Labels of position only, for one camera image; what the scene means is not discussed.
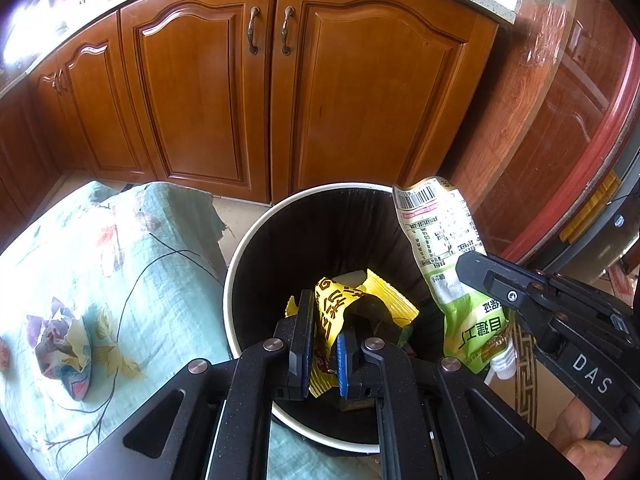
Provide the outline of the right hand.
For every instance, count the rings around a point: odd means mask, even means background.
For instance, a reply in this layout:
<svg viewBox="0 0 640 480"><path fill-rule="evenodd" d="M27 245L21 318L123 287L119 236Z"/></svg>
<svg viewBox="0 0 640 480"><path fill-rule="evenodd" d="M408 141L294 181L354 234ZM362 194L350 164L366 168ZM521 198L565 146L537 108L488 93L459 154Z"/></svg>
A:
<svg viewBox="0 0 640 480"><path fill-rule="evenodd" d="M591 412L579 399L570 401L559 414L548 441L560 451L587 480L603 480L627 451L626 446L612 446L588 440Z"/></svg>

